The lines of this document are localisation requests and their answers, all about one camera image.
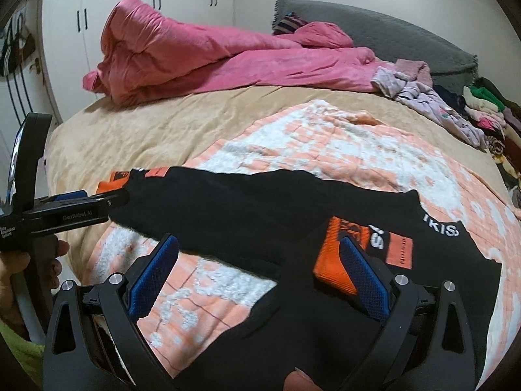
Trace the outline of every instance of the striped cushion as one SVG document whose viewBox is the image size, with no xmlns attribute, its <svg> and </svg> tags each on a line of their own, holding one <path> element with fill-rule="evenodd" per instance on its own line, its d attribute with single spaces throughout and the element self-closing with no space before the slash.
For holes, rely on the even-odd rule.
<svg viewBox="0 0 521 391">
<path fill-rule="evenodd" d="M 295 12 L 288 13 L 275 26 L 273 35 L 292 34 L 300 27 L 307 25 L 304 19 L 295 14 Z"/>
</svg>

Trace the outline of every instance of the gray headboard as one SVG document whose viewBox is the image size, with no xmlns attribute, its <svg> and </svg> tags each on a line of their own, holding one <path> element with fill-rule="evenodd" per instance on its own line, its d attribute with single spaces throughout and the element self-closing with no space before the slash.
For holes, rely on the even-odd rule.
<svg viewBox="0 0 521 391">
<path fill-rule="evenodd" d="M 461 94 L 478 73 L 478 58 L 447 40 L 412 23 L 386 14 L 335 3 L 277 0 L 275 25 L 290 12 L 308 22 L 332 22 L 354 41 L 369 47 L 382 60 L 423 60 L 429 64 L 435 84 Z"/>
</svg>

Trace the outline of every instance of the pink blanket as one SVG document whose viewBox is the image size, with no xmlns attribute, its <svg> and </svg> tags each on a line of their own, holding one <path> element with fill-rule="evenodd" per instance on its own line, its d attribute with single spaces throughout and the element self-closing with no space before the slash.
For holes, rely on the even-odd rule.
<svg viewBox="0 0 521 391">
<path fill-rule="evenodd" d="M 83 88 L 121 106 L 249 85 L 374 92 L 371 79 L 386 65 L 332 23 L 275 37 L 176 22 L 141 0 L 114 7 L 101 47 L 105 59 L 85 75 Z"/>
</svg>

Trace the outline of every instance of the beige bedsheet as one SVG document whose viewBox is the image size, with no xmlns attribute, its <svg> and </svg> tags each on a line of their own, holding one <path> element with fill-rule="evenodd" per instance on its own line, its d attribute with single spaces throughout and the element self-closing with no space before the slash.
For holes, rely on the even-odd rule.
<svg viewBox="0 0 521 391">
<path fill-rule="evenodd" d="M 46 147 L 49 192 L 96 191 L 113 170 L 184 164 L 217 139 L 231 139 L 254 121 L 282 109 L 323 99 L 347 111 L 417 134 L 480 176 L 503 201 L 507 190 L 489 154 L 460 142 L 415 111 L 374 94 L 305 87 L 248 87 L 189 95 L 116 109 L 108 98 L 77 113 L 52 134 Z M 64 232 L 69 263 L 81 280 L 94 246 L 109 223 Z"/>
</svg>

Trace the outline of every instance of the blue gripper pad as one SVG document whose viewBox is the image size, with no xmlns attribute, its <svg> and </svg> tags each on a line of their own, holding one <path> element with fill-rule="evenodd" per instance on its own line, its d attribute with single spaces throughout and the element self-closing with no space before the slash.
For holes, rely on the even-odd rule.
<svg viewBox="0 0 521 391">
<path fill-rule="evenodd" d="M 348 237 L 340 241 L 339 251 L 340 261 L 369 316 L 381 322 L 386 321 L 390 309 L 389 294 L 384 284 Z"/>
<path fill-rule="evenodd" d="M 85 198 L 87 197 L 87 191 L 72 191 L 65 194 L 59 194 L 56 196 L 54 201 L 61 201 L 63 199 L 73 199 L 73 198 Z"/>
<path fill-rule="evenodd" d="M 153 250 L 152 254 L 156 252 L 155 256 L 129 292 L 128 313 L 134 322 L 150 314 L 179 256 L 179 243 L 173 235 L 163 239 L 159 246 L 161 247 L 157 252 L 157 247 Z"/>
</svg>

